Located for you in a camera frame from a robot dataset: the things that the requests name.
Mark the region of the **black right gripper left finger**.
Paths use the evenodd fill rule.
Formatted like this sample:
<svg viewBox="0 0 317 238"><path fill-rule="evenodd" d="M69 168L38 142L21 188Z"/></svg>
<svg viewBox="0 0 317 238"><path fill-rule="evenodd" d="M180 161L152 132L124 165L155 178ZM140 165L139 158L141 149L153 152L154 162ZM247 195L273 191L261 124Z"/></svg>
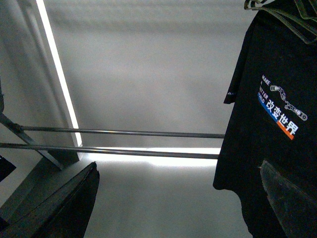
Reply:
<svg viewBox="0 0 317 238"><path fill-rule="evenodd" d="M82 238L100 182L95 162L72 165L38 183L8 218L2 238Z"/></svg>

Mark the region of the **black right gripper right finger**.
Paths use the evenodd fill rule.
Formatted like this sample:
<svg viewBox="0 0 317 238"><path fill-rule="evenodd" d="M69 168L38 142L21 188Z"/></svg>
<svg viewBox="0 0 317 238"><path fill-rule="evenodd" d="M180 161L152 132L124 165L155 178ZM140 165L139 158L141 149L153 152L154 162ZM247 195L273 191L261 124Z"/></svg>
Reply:
<svg viewBox="0 0 317 238"><path fill-rule="evenodd" d="M317 236L317 188L264 160L260 169L267 199L289 238Z"/></svg>

